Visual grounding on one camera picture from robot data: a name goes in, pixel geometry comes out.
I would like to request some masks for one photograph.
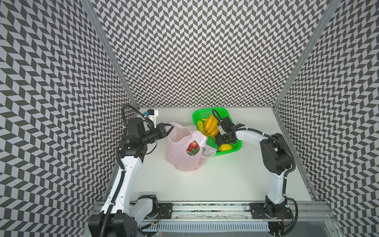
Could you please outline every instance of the table surface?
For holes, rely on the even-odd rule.
[[[177,122],[193,125],[192,113],[201,108],[159,108],[157,123]],[[271,108],[227,108],[235,124],[242,123],[267,134],[281,133]],[[208,159],[195,171],[183,172],[165,160],[166,141],[145,156],[137,175],[132,200],[156,194],[159,201],[264,201],[268,174],[259,147],[242,142],[239,151]],[[148,151],[154,144],[148,145]],[[288,175],[287,196],[311,201],[303,179],[296,169]]]

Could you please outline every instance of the pink plastic bag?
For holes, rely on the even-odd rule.
[[[172,122],[173,130],[167,136],[166,160],[181,171],[199,168],[209,157],[216,154],[216,149],[206,144],[207,137],[196,129],[195,125],[186,127]],[[196,141],[202,148],[195,155],[188,155],[186,150],[191,142]]]

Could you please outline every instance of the chevron pattern wallpaper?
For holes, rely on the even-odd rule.
[[[378,12],[343,0],[279,108],[346,236],[379,236]]]
[[[92,0],[137,104],[272,105],[329,0]]]
[[[78,0],[0,1],[0,32],[0,236],[79,236],[128,100]]]

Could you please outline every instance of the side wall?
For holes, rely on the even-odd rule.
[[[0,1],[0,32],[0,236],[78,236],[128,100],[78,0]]]
[[[279,107],[347,236],[379,236],[378,10],[343,0]]]
[[[270,106],[329,0],[93,7],[141,107]]]

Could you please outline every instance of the patterned wall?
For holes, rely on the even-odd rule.
[[[347,236],[379,236],[378,10],[342,1],[279,108]]]
[[[92,0],[137,104],[272,105],[329,0]]]
[[[127,102],[78,0],[0,1],[0,236],[78,236]]]

